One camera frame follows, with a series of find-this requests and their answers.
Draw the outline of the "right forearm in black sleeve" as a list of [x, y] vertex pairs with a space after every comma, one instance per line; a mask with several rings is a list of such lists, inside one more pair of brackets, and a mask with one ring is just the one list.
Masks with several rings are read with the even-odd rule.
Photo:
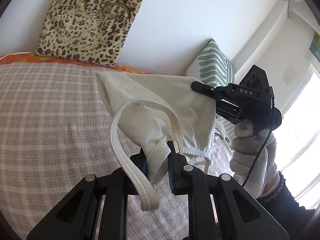
[[285, 181], [281, 172], [278, 172], [276, 187], [273, 186], [271, 192], [261, 195], [257, 201], [293, 238], [306, 227], [316, 210], [300, 206], [287, 188]]

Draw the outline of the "right hand in grey glove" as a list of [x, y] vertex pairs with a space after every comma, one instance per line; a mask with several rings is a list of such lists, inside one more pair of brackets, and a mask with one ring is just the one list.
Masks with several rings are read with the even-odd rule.
[[257, 199], [277, 185], [277, 142], [268, 129], [254, 135], [253, 128], [253, 123], [247, 119], [234, 127], [235, 138], [231, 141], [233, 157], [229, 166], [239, 177], [239, 184]]

